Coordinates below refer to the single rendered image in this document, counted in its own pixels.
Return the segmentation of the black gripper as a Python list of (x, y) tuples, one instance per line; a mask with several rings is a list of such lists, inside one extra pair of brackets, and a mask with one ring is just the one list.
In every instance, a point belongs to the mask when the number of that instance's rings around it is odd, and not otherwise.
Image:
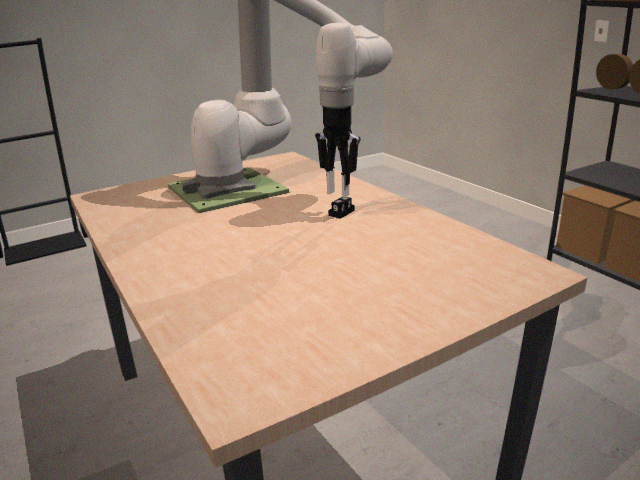
[[(350, 173), (356, 171), (358, 144), (361, 139), (354, 136), (351, 131), (351, 107), (342, 109), (323, 107), (323, 125), (326, 127), (324, 126), (322, 132), (316, 133), (315, 137), (318, 143), (320, 168), (326, 170), (327, 194), (335, 192), (333, 169), (336, 147), (338, 147), (342, 167), (342, 197), (345, 198), (349, 195)], [(350, 139), (349, 154), (347, 139)]]

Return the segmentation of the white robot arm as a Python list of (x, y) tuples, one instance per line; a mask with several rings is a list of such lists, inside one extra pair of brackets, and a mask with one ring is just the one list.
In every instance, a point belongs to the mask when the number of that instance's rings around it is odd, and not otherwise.
[[(322, 107), (352, 106), (354, 79), (378, 74), (391, 62), (386, 39), (350, 24), (317, 0), (274, 1), (321, 26), (316, 71)], [(200, 104), (191, 124), (196, 178), (181, 189), (202, 192), (202, 199), (255, 189), (241, 161), (252, 151), (277, 146), (291, 129), (290, 114), (272, 88), (269, 0), (238, 0), (238, 16), (242, 89), (234, 105), (224, 100)]]

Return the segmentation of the black cube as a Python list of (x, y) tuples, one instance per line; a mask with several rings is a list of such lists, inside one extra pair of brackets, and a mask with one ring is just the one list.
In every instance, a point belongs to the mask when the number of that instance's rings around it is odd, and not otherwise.
[(337, 199), (337, 200), (331, 202), (331, 210), (337, 211), (337, 212), (342, 212), (345, 209), (346, 209), (345, 201)]
[(346, 209), (352, 206), (352, 198), (350, 197), (345, 197), (345, 198), (341, 197), (338, 200), (345, 201)]

